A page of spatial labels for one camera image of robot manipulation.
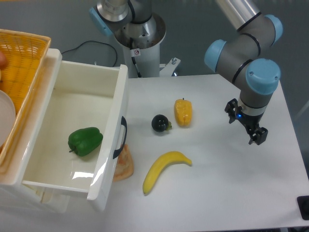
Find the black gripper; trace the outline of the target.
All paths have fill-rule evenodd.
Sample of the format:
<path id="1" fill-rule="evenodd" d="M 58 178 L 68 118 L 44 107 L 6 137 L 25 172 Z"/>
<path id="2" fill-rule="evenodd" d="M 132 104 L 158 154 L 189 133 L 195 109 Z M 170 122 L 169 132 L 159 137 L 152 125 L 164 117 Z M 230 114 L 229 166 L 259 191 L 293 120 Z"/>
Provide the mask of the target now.
<path id="1" fill-rule="evenodd" d="M 238 120 L 249 133 L 249 144 L 261 145 L 266 141 L 268 130 L 264 127 L 259 126 L 259 122 L 263 116 L 263 113 L 256 116 L 251 116 L 244 113 L 241 106 L 238 106 L 236 99 L 230 100 L 225 106 L 225 112 L 229 117 L 229 124 Z"/>

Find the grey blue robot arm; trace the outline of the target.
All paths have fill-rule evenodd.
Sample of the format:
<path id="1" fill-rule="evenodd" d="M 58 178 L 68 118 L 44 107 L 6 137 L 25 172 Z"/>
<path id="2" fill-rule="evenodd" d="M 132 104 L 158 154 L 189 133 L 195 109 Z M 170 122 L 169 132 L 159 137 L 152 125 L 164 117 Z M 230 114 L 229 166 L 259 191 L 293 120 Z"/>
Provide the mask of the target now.
<path id="1" fill-rule="evenodd" d="M 281 70 L 272 60 L 260 58 L 281 36 L 283 26 L 273 15 L 263 15 L 250 0 L 219 0 L 217 5 L 239 33 L 228 43 L 214 41 L 204 62 L 215 73 L 240 90 L 238 99 L 225 107 L 229 121 L 239 121 L 260 145 L 267 129 L 259 122 L 276 90 Z M 89 10 L 90 18 L 105 36 L 114 36 L 122 46 L 131 78 L 168 76 L 161 69 L 160 44 L 166 35 L 163 19 L 152 10 L 149 0 L 100 0 Z"/>

